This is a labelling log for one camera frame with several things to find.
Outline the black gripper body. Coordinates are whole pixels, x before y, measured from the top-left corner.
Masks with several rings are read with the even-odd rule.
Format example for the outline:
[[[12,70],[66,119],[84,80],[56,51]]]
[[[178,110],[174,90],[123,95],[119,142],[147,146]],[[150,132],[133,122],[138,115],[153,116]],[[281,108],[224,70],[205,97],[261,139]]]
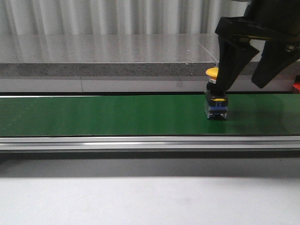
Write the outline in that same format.
[[[215,33],[223,38],[250,38],[298,43],[298,0],[252,0],[243,16],[221,17]]]

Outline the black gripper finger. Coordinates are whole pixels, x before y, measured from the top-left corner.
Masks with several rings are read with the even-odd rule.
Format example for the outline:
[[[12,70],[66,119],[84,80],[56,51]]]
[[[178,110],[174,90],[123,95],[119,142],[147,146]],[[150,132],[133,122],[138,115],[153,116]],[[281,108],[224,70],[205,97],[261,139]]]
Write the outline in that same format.
[[[252,76],[252,83],[262,89],[282,70],[299,58],[299,43],[265,42],[261,59]]]
[[[215,94],[224,95],[231,88],[245,66],[259,51],[250,44],[247,37],[226,38],[218,36],[219,64]]]

